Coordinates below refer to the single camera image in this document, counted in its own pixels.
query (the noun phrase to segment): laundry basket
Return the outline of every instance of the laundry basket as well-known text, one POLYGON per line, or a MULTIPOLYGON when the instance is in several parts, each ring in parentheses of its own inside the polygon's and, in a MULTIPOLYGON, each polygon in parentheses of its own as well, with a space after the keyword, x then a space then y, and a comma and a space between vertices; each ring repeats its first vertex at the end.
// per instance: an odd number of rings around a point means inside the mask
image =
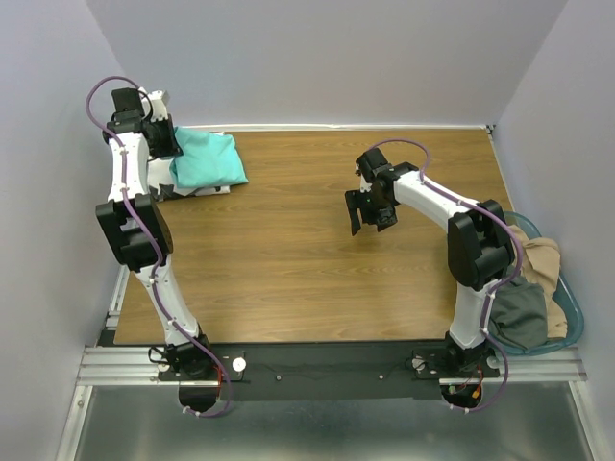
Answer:
MULTIPOLYGON (((505 211, 504 217, 509 225, 516 224, 519 228, 521 228, 521 230, 526 233, 528 238, 532 239, 541 236, 538 228, 522 214, 515 213, 513 211, 505 211)), ((583 334, 585 322, 577 300, 575 299, 573 292, 570 290, 566 279, 561 273, 559 274, 557 288, 555 289, 555 293, 553 293, 553 299, 559 304, 566 315, 566 320, 568 321, 568 334, 566 337, 563 339, 550 339, 547 343, 541 346, 527 350, 501 343, 506 353, 509 355, 542 355, 543 353, 559 351, 560 349, 566 348, 578 341, 580 336, 583 334)))

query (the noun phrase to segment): wooden table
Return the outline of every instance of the wooden table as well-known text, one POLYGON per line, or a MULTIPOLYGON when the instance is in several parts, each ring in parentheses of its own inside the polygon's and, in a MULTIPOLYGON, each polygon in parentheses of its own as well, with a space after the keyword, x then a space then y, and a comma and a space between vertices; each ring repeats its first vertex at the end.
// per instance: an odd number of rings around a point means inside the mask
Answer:
MULTIPOLYGON (((249 184, 223 196, 160 205, 175 242, 173 265, 189 309, 214 342, 441 338, 455 307, 446 235, 407 206, 382 233, 352 237, 344 192, 358 188, 355 159, 384 138, 431 149, 428 176, 510 208, 482 130, 235 133, 249 184)), ((402 144, 393 164, 421 165, 402 144)), ((154 307, 131 276, 117 344, 161 343, 154 307)))

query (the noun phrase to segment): white baseboard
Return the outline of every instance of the white baseboard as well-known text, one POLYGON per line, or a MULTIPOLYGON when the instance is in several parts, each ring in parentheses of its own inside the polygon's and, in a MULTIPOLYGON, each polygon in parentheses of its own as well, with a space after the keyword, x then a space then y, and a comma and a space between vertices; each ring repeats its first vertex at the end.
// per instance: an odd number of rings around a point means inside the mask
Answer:
POLYGON ((188 125, 187 128, 210 132, 321 132, 361 130, 484 130, 484 125, 420 125, 420 124, 329 124, 329 123, 229 123, 221 125, 188 125))

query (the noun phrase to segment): gray cloth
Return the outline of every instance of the gray cloth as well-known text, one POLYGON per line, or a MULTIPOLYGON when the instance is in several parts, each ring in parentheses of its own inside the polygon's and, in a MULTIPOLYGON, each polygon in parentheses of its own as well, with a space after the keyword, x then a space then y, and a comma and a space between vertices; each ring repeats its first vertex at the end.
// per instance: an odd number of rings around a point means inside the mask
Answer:
POLYGON ((547 342, 545 292, 537 283, 519 276, 501 287, 493 301, 489 332, 502 343, 531 349, 547 342))

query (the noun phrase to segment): white wall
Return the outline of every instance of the white wall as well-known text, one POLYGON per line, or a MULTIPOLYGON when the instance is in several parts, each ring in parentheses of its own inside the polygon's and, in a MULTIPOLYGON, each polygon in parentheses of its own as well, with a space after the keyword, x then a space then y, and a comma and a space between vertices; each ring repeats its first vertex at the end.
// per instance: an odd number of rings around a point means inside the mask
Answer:
POLYGON ((87 2, 182 124, 484 124, 566 0, 87 2))
POLYGON ((121 69, 81 0, 4 2, 0 24, 0 458, 38 461, 55 459, 116 273, 94 217, 110 157, 84 99, 121 69))
POLYGON ((565 274, 585 313, 580 346, 589 385, 604 431, 611 436, 614 17, 612 0, 570 0, 495 131, 516 207, 561 245, 565 274))

